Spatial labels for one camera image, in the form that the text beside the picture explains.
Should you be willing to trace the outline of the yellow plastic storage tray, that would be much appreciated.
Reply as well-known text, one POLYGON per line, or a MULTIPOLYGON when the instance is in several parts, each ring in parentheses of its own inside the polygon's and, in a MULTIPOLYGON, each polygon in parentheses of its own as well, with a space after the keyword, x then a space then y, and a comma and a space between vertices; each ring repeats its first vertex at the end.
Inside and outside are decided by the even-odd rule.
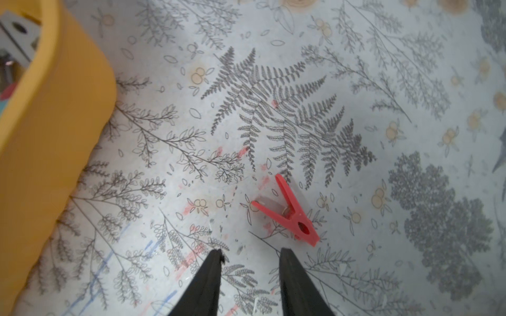
POLYGON ((115 75, 62 1, 2 1, 41 24, 1 115, 1 314, 9 315, 111 116, 115 75))

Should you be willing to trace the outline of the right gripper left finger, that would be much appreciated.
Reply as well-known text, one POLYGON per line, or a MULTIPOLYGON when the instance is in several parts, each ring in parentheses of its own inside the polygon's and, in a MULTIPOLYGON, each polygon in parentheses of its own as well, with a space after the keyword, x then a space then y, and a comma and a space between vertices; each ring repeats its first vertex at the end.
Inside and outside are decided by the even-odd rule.
POLYGON ((212 250, 169 316, 216 316, 224 262, 222 251, 212 250))

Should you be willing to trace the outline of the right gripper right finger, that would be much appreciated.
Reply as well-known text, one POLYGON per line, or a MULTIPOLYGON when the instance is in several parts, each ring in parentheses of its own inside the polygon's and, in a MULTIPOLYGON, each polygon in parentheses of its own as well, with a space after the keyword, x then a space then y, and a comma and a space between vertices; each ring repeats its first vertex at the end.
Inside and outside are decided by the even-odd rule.
POLYGON ((284 316, 333 316, 294 251, 288 248, 282 248, 279 256, 279 285, 284 316))

